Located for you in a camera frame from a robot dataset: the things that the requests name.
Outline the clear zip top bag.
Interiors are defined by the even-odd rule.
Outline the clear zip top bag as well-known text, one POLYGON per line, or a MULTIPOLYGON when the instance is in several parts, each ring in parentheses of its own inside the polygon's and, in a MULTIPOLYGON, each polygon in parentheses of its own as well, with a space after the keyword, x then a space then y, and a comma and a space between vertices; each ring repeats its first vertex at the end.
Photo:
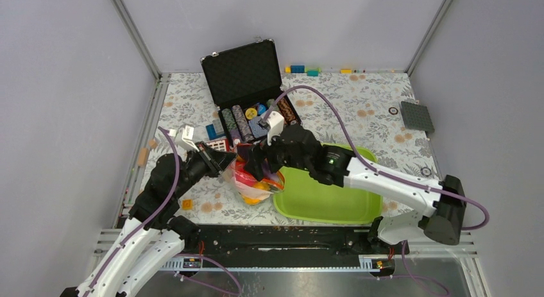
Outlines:
POLYGON ((223 173, 225 180, 232 186, 247 205, 257 205, 267 200, 273 194, 281 193, 285 187, 285 178, 282 173, 271 173, 268 163, 263 165, 264 177, 261 180, 255 179, 244 169, 249 159, 248 152, 251 145, 247 143, 238 144, 233 152, 237 153, 228 169, 223 173))

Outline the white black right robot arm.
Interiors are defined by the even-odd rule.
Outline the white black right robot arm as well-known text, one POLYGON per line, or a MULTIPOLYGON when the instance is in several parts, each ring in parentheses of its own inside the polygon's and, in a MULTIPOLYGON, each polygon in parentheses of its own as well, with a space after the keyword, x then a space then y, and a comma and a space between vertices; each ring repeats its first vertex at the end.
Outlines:
POLYGON ((242 159, 245 170, 257 180, 265 177, 266 170, 275 173, 288 167, 306 171, 324 185, 362 189, 412 208, 399 216, 375 218, 368 245, 376 253, 422 235, 450 246, 460 242, 466 202, 457 177, 420 178, 375 162, 361 162, 354 151, 322 144, 300 125, 288 126, 280 135, 245 148, 242 159))

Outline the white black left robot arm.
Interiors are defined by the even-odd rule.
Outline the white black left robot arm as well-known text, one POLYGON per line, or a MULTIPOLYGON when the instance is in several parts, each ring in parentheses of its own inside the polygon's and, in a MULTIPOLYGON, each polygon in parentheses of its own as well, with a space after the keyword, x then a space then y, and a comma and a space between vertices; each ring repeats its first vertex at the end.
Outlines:
POLYGON ((153 275, 181 251, 199 244, 199 228, 182 216, 179 199, 204 177, 218 177, 235 160, 199 142, 183 160, 177 152, 158 158, 121 233, 99 265, 62 296, 136 296, 153 275))

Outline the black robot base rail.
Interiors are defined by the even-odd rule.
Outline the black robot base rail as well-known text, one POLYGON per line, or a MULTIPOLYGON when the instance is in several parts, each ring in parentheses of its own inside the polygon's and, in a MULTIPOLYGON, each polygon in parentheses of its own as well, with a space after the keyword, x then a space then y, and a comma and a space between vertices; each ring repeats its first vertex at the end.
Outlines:
POLYGON ((185 242, 182 253, 203 255, 224 267, 359 267, 360 256, 399 255, 367 229, 332 226, 195 225, 171 221, 167 232, 185 242))

